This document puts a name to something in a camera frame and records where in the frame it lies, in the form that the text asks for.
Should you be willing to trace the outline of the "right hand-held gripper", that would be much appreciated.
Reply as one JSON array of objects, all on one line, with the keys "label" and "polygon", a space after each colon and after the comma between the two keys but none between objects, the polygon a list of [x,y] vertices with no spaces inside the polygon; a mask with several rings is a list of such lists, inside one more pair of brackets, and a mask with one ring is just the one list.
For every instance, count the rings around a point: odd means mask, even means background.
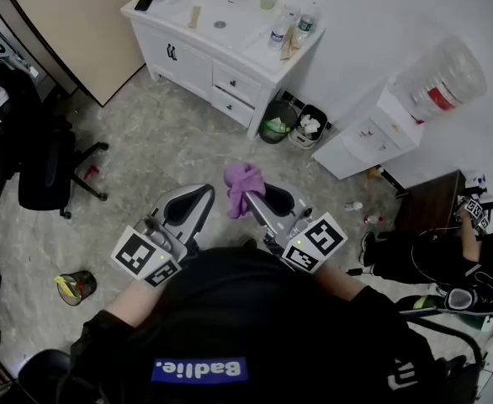
[{"label": "right hand-held gripper", "polygon": [[313,274],[347,241],[328,212],[321,213],[293,185],[265,184],[265,194],[245,193],[246,203],[265,231],[267,249],[291,268]]}]

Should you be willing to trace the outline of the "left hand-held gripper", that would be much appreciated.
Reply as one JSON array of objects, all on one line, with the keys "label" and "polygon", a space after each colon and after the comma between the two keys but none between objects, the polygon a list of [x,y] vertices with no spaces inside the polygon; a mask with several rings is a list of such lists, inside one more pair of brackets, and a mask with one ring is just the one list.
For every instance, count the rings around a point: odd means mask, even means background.
[{"label": "left hand-held gripper", "polygon": [[191,184],[163,194],[149,214],[127,226],[111,259],[132,278],[156,288],[181,269],[181,262],[198,249],[201,232],[213,203],[210,184]]}]

